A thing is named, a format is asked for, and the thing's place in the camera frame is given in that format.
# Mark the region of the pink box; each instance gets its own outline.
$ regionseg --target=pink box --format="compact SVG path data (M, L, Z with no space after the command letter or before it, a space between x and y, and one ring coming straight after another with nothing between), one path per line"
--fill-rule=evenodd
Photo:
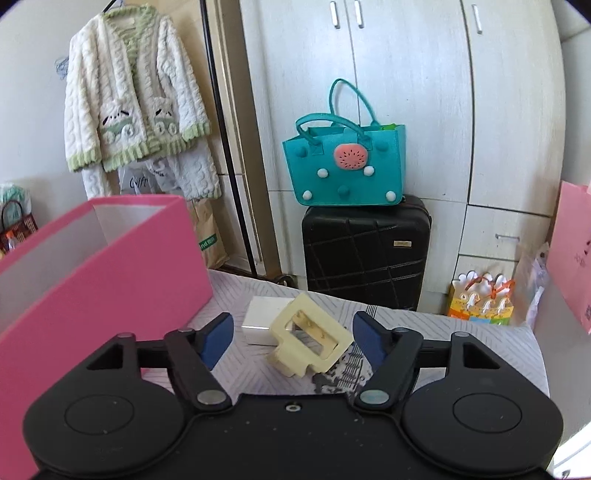
M36 473L22 419L45 390L117 333L188 324L212 294L175 196L91 200L0 260L0 478Z

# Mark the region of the white wardrobe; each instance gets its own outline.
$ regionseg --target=white wardrobe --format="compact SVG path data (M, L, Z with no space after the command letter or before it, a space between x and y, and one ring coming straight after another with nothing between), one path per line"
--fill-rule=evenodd
M420 308L456 271L511 275L542 244L564 150L564 75L550 0L241 0L265 175L285 273L305 282L301 220L281 143L355 83L381 123L407 126L405 193L433 230ZM337 112L369 124L342 89Z

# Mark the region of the paper bag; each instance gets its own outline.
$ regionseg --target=paper bag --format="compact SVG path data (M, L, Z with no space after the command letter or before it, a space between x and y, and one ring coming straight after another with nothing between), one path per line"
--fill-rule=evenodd
M591 186L562 182L548 272L566 304L591 333Z
M205 264L213 269L221 267L229 258L217 229L211 200L188 200L187 207Z

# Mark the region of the wardrobe door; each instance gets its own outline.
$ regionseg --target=wardrobe door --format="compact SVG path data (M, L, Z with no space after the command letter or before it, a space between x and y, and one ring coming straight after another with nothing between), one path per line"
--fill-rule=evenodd
M355 80L345 3L241 0L241 10L267 185L292 190L281 143L299 117L328 111L335 78ZM339 89L337 112L359 120L351 91Z
M550 0L463 0L474 77L470 203L552 215L564 71Z
M293 192L269 192L269 200L275 220L275 236L277 237L281 271L298 277L306 277L301 221L304 219L308 207L299 204Z
M347 0L347 8L360 90L380 123L407 126L404 191L466 203L472 86L461 3ZM369 124L363 107L361 119Z
M433 219L429 253L423 277L423 292L447 293L456 269L462 241L466 204L423 200Z

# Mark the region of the white box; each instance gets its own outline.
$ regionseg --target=white box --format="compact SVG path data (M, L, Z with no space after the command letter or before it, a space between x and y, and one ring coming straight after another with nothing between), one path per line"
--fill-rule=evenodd
M242 322L242 333L251 345L277 346L269 327L292 298L253 297Z

